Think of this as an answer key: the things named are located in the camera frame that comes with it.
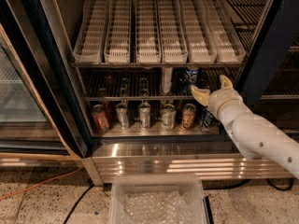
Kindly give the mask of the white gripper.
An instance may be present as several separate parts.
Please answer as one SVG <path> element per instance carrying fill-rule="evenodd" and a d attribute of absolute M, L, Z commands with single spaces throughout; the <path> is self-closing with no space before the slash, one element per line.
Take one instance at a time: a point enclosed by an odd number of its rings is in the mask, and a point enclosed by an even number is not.
<path fill-rule="evenodd" d="M 216 118 L 219 118 L 219 110 L 222 105 L 231 101 L 243 102 L 240 94 L 234 90 L 232 81 L 225 75 L 220 75 L 221 89 L 213 91 L 210 94 L 209 89 L 199 89 L 191 85 L 193 98 L 202 106 L 208 106 L 209 112 Z"/>

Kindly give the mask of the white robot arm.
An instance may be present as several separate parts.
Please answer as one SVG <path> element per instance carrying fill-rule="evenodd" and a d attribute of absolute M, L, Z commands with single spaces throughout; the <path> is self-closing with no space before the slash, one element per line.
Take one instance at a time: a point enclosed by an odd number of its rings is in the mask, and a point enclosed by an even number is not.
<path fill-rule="evenodd" d="M 191 85 L 193 98 L 222 124 L 245 158 L 270 159 L 299 178 L 299 143 L 267 119 L 254 114 L 227 76 L 220 75 L 220 82 L 221 87 L 213 92 Z"/>

